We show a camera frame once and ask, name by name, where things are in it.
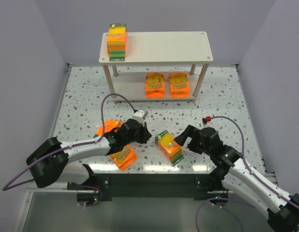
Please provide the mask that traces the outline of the orange box green end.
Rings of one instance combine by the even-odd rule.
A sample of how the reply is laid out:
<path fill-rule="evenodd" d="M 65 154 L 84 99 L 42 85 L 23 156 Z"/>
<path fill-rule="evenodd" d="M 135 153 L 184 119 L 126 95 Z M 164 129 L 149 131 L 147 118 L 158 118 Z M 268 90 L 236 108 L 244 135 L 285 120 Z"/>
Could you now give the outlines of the orange box green end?
<path fill-rule="evenodd" d="M 155 144 L 162 150 L 172 166 L 175 166 L 184 159 L 182 148 L 178 145 L 167 130 L 164 130 L 155 137 Z"/>

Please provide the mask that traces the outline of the orange Scrub Daddy box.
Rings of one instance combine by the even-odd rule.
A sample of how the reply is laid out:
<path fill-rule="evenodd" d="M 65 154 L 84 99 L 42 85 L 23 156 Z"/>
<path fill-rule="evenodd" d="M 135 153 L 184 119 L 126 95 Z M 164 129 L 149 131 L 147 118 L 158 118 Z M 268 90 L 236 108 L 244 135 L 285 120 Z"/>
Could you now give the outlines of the orange Scrub Daddy box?
<path fill-rule="evenodd" d="M 128 169 L 138 159 L 129 145 L 125 146 L 120 152 L 111 154 L 110 157 L 121 171 Z"/>
<path fill-rule="evenodd" d="M 189 97 L 189 81 L 186 72 L 169 73 L 170 96 L 172 98 Z"/>

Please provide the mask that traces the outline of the green orange sponge box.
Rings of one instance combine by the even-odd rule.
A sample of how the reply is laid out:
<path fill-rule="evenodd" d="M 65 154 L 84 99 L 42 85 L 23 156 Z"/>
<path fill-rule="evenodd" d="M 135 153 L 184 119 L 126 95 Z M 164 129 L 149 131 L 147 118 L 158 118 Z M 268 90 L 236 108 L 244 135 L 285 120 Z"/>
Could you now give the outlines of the green orange sponge box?
<path fill-rule="evenodd" d="M 111 24 L 107 36 L 107 52 L 110 61 L 123 61 L 127 50 L 127 26 L 126 24 Z"/>

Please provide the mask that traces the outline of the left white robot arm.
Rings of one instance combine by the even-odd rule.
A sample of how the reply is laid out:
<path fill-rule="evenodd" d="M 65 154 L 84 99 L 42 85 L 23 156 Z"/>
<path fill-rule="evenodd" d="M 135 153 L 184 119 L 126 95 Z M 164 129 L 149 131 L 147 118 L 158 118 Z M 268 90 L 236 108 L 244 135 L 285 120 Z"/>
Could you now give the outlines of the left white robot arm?
<path fill-rule="evenodd" d="M 98 137 L 78 142 L 60 142 L 56 137 L 47 139 L 26 160 L 38 188 L 45 188 L 59 180 L 65 167 L 75 161 L 95 156 L 108 156 L 123 150 L 131 143 L 145 144 L 152 137 L 147 123 L 128 119 L 120 127 Z"/>

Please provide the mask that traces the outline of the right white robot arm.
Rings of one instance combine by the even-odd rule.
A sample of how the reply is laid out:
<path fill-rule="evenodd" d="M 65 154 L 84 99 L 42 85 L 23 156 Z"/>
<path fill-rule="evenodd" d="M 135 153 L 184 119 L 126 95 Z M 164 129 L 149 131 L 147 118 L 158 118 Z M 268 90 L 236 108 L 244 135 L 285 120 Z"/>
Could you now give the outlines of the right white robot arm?
<path fill-rule="evenodd" d="M 223 143 L 214 128 L 197 129 L 191 125 L 174 140 L 198 154 L 206 154 L 216 168 L 203 181 L 208 191 L 223 187 L 239 195 L 261 212 L 275 232 L 299 230 L 299 194 L 291 195 L 255 170 L 243 155 Z"/>

